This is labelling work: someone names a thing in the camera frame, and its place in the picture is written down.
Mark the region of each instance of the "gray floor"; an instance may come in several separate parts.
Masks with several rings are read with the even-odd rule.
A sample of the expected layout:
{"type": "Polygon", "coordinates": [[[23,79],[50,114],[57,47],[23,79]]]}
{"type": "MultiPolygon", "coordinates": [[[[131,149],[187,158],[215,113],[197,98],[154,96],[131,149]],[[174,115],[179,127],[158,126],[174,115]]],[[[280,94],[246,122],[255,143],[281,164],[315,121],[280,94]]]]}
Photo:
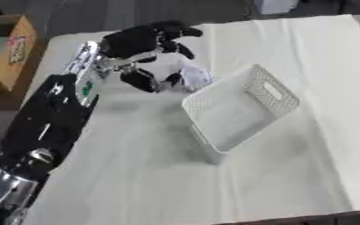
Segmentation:
{"type": "MultiPolygon", "coordinates": [[[[5,13],[25,13],[41,36],[124,29],[164,19],[190,25],[253,18],[307,17],[337,13],[337,0],[310,0],[288,14],[262,16],[252,0],[0,0],[5,13]]],[[[360,0],[347,13],[360,14],[360,0]]]]}

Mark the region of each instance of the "white cloth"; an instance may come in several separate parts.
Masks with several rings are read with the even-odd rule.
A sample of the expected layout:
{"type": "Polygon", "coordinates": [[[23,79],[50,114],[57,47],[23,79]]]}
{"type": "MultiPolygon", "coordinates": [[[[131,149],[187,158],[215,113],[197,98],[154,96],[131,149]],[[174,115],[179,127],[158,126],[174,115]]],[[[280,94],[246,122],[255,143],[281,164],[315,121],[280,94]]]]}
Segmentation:
{"type": "MultiPolygon", "coordinates": [[[[180,40],[215,78],[258,63],[301,107],[204,163],[180,102],[111,77],[97,110],[53,172],[25,225],[212,224],[360,210],[360,27],[350,16],[200,25],[180,40]]],[[[30,93],[86,40],[51,41],[30,93]]],[[[167,76],[172,54],[144,69],[167,76]]]]}
{"type": "Polygon", "coordinates": [[[212,75],[207,69],[185,56],[178,55],[177,57],[179,58],[177,63],[171,67],[173,68],[172,73],[180,74],[181,81],[176,84],[175,88],[179,88],[180,91],[194,92],[212,83],[212,75]]]}

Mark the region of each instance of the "wire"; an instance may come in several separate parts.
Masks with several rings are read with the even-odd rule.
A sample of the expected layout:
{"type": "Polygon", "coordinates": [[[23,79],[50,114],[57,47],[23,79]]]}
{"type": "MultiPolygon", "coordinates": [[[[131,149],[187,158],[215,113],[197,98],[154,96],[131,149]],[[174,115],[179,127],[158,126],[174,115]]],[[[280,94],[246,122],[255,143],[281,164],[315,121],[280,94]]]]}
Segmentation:
{"type": "Polygon", "coordinates": [[[47,36],[47,25],[49,23],[50,18],[52,17],[52,13],[55,11],[58,11],[64,4],[66,4],[69,0],[62,0],[58,5],[56,5],[48,14],[47,14],[47,18],[45,19],[45,24],[44,24],[44,37],[47,36]]]}
{"type": "Polygon", "coordinates": [[[253,9],[254,9],[254,5],[252,0],[243,0],[243,2],[245,3],[245,13],[243,14],[244,18],[249,18],[249,16],[252,15],[253,9]]]}

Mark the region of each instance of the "white plastic basket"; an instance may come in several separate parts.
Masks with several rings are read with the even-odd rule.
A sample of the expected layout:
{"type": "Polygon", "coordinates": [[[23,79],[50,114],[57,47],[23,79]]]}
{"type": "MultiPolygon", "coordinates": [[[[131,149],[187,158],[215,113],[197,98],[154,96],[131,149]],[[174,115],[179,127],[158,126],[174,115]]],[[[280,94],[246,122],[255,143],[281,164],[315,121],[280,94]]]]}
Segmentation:
{"type": "Polygon", "coordinates": [[[183,100],[191,131],[211,163],[299,106],[299,99],[259,65],[222,78],[183,100]]]}

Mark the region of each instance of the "robotic arm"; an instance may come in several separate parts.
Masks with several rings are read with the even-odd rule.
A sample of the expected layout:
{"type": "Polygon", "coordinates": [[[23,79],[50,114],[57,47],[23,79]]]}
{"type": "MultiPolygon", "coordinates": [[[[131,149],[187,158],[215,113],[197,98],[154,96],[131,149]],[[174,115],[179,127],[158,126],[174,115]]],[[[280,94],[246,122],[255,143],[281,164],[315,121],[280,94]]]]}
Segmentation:
{"type": "MultiPolygon", "coordinates": [[[[137,67],[161,53],[194,55],[174,39],[202,36],[177,21],[140,25],[88,41],[62,75],[51,75],[12,121],[0,152],[0,225],[21,224],[47,182],[49,172],[67,157],[99,99],[112,70],[120,79],[147,92],[164,88],[155,76],[137,67]]],[[[170,76],[167,80],[179,82],[170,76]]]]}

